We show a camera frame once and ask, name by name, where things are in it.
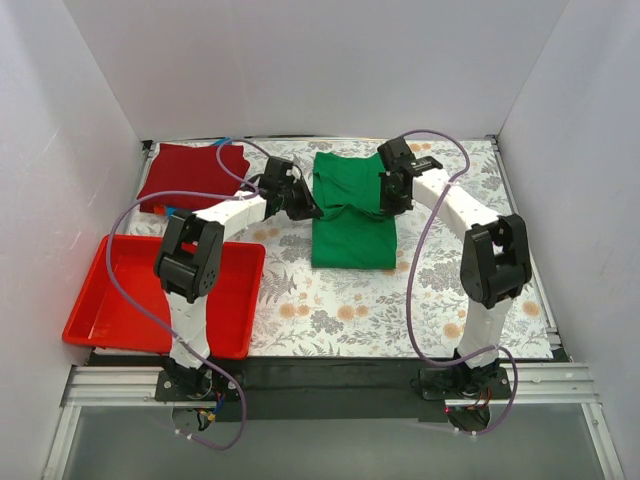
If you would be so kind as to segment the green t shirt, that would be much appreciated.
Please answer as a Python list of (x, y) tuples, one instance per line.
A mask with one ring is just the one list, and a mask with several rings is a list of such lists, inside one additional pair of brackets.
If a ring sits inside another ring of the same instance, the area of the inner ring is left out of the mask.
[(312, 222), (311, 266), (357, 270), (396, 267), (395, 219), (380, 209), (380, 157), (318, 152), (313, 197), (323, 216)]

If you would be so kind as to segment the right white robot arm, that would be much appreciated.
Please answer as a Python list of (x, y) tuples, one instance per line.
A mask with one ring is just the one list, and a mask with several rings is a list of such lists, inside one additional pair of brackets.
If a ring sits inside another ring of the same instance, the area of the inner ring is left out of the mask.
[(511, 392), (500, 366), (500, 338), (513, 301), (532, 278), (524, 219), (500, 215), (459, 186), (431, 156), (418, 158), (404, 137), (378, 147), (383, 164), (380, 208), (400, 215), (421, 204), (428, 223), (441, 220), (462, 242), (459, 278), (468, 297), (465, 330), (451, 359), (427, 359), (415, 389), (426, 400), (489, 399), (492, 391)]

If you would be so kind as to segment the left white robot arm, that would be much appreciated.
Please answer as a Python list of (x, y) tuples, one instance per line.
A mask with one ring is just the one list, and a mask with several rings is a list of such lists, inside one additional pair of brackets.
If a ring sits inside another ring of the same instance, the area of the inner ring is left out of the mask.
[(224, 242), (280, 211), (293, 221), (322, 216), (299, 167), (270, 156), (246, 192), (195, 212), (177, 210), (169, 218), (154, 265), (173, 331), (165, 371), (190, 399), (205, 398), (214, 384), (211, 373), (203, 369), (211, 353), (206, 305), (219, 278)]

